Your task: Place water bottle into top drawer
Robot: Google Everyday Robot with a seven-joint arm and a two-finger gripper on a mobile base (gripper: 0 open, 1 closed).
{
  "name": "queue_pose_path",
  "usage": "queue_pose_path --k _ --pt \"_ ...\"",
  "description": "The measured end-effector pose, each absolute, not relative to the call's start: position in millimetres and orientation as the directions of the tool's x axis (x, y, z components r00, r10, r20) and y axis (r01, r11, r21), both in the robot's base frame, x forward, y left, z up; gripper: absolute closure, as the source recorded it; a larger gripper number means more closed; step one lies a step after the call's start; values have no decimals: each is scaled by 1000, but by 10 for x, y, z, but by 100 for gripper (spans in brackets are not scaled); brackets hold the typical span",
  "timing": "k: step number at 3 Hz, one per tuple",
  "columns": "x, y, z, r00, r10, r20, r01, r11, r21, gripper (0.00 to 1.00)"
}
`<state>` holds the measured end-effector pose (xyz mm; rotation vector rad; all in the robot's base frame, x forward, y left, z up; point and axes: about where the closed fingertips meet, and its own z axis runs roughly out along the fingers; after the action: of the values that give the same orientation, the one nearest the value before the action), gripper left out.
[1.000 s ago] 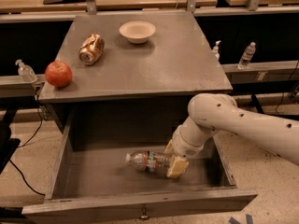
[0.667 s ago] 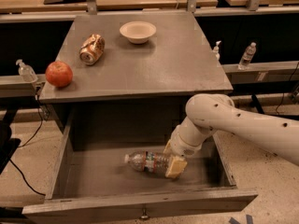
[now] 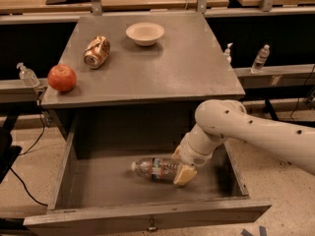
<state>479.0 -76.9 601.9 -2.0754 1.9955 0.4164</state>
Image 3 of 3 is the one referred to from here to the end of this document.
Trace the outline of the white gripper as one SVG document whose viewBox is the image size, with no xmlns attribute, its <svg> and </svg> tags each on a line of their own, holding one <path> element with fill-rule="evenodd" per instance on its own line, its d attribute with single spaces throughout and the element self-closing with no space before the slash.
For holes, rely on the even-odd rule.
<svg viewBox="0 0 315 236">
<path fill-rule="evenodd" d="M 172 161 L 181 160 L 183 163 L 179 164 L 173 184 L 175 186 L 188 184 L 197 175 L 195 167 L 204 166 L 213 157 L 215 148 L 216 143 L 211 136 L 187 133 L 171 157 Z"/>
</svg>

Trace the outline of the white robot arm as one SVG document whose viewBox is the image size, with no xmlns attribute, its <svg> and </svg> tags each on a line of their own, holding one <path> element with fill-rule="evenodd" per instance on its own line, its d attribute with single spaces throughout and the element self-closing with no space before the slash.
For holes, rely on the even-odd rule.
<svg viewBox="0 0 315 236">
<path fill-rule="evenodd" d="M 207 100 L 195 111 L 195 125 L 172 158 L 179 163 L 173 184 L 184 186 L 233 138 L 262 148 L 278 159 L 315 174 L 315 129 L 249 115 L 236 100 Z"/>
</svg>

